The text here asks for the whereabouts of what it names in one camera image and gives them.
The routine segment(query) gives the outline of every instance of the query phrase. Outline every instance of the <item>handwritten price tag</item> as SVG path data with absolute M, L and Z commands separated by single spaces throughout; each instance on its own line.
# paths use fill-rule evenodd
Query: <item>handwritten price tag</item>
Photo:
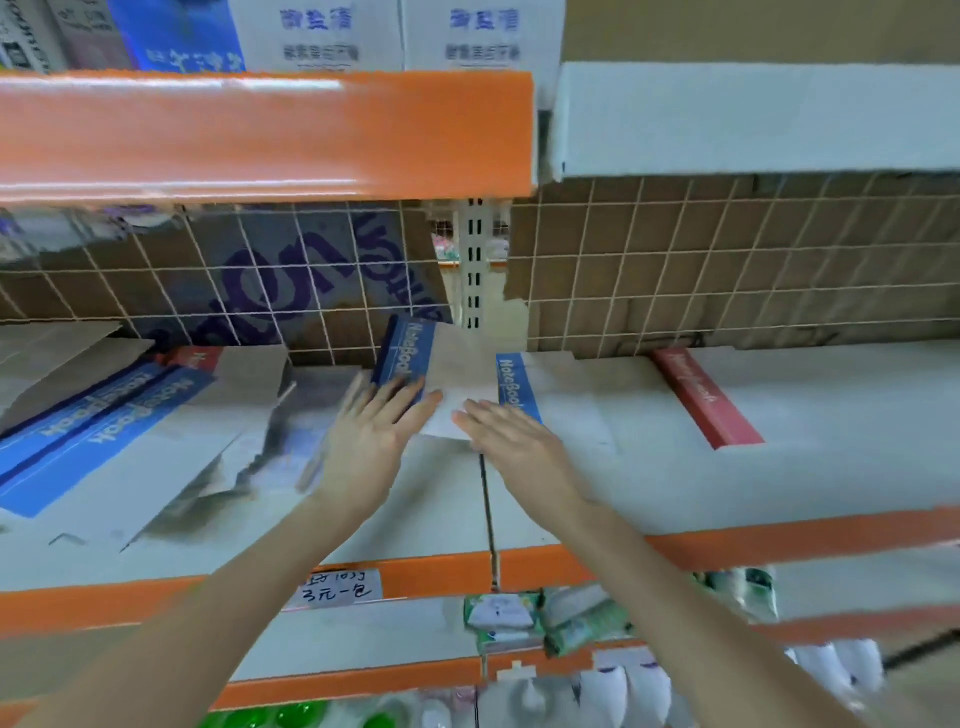
M 348 607 L 383 598 L 380 571 L 323 571 L 312 573 L 310 578 L 297 587 L 297 592 L 283 608 L 284 612 L 300 609 L 326 609 Z

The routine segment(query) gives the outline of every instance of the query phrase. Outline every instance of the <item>forearm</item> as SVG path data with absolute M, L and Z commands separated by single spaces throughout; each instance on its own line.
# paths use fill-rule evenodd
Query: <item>forearm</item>
M 318 534 L 321 524 L 330 530 Z M 321 494 L 311 496 L 20 725 L 193 728 L 306 574 L 359 524 Z
M 861 726 L 782 651 L 710 598 L 603 505 L 578 503 L 557 534 L 630 614 L 711 728 Z

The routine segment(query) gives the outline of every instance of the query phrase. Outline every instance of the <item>person's left hand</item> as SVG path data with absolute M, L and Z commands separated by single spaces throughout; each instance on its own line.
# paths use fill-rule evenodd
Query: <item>person's left hand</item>
M 403 386 L 405 379 L 398 377 L 379 390 L 373 384 L 364 388 L 365 380 L 361 373 L 350 385 L 327 432 L 324 475 L 313 495 L 355 527 L 386 501 L 407 443 L 444 398 L 438 390 L 411 407 L 422 378 Z

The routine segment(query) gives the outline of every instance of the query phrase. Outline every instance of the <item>slotted metal post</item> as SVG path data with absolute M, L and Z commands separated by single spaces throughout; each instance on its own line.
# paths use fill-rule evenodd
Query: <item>slotted metal post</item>
M 453 209 L 453 242 L 460 255 L 460 325 L 482 328 L 483 285 L 490 273 L 487 241 L 493 236 L 493 200 L 459 200 Z

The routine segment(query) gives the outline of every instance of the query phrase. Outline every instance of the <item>hand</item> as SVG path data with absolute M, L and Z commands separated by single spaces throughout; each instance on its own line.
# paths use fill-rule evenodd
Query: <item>hand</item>
M 405 379 L 398 377 L 379 391 L 373 384 L 364 388 L 365 379 L 361 373 L 350 385 L 327 432 L 324 477 L 314 494 L 355 527 L 386 501 L 407 443 L 444 398 L 438 390 L 410 407 L 423 388 L 422 378 L 403 386 Z
M 553 432 L 515 407 L 464 403 L 453 423 L 503 476 L 527 515 L 554 535 L 588 500 L 589 488 Z

